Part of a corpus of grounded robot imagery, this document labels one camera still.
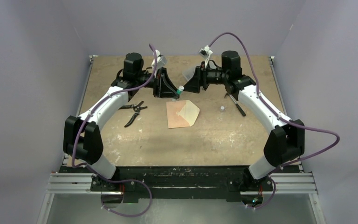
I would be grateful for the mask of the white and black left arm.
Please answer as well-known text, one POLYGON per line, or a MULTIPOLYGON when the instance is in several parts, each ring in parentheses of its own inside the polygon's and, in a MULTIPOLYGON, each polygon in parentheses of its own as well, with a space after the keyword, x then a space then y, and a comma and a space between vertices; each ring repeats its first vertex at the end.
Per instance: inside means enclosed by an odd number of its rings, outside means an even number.
POLYGON ((151 66, 144 69, 144 60, 139 53, 128 53, 123 68, 104 96, 86 112, 69 116, 64 124, 63 151, 72 157, 71 166, 90 168, 102 179, 102 185, 109 191, 120 186, 120 178, 115 175, 117 167, 103 154, 101 130, 107 121, 120 109, 134 109, 128 125, 139 115, 141 105, 128 102, 143 87, 151 88, 156 98, 179 98, 178 89, 170 81, 165 65, 167 59, 158 50, 154 51, 151 66))

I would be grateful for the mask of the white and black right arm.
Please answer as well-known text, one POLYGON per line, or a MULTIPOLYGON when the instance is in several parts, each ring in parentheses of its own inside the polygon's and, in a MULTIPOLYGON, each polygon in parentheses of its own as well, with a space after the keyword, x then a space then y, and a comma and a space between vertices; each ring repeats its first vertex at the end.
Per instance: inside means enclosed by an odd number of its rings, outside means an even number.
POLYGON ((224 85, 226 92, 250 109, 268 133, 263 156, 244 171, 244 186, 254 190, 260 186, 262 178, 278 166, 304 153, 305 131, 300 128, 303 122, 292 120, 265 99, 256 82, 242 73, 241 58, 236 51, 223 52, 222 65, 215 68, 209 66, 211 50, 205 47, 199 54, 205 61, 195 68, 184 90, 200 93, 201 89, 206 90, 210 84, 224 85))

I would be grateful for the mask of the green and white marker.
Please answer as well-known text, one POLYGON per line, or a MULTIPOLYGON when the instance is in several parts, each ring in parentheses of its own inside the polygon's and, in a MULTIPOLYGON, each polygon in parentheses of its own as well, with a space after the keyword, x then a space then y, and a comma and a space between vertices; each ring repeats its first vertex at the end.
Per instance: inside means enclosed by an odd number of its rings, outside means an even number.
POLYGON ((172 101, 175 102, 180 98, 181 93, 184 90, 184 86, 180 85, 177 90, 176 90, 176 96, 174 98, 172 98, 172 101))

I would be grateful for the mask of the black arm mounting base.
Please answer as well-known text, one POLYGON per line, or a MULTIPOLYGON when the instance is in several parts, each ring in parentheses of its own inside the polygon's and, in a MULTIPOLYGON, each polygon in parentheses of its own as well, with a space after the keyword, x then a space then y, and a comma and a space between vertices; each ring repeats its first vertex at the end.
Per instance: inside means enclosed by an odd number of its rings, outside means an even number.
POLYGON ((247 165, 237 166, 121 166, 113 183, 92 176, 92 192, 120 192, 125 203, 139 199, 223 199, 241 201, 241 192, 273 190, 264 177, 253 180, 247 165))

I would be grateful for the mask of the pink and cream envelope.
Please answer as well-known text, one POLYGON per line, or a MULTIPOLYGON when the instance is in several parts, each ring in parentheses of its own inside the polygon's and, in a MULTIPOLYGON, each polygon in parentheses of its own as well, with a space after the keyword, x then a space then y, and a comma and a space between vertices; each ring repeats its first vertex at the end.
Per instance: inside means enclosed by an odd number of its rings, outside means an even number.
POLYGON ((190 100, 166 102, 168 128, 191 127, 198 118, 200 109, 190 100))

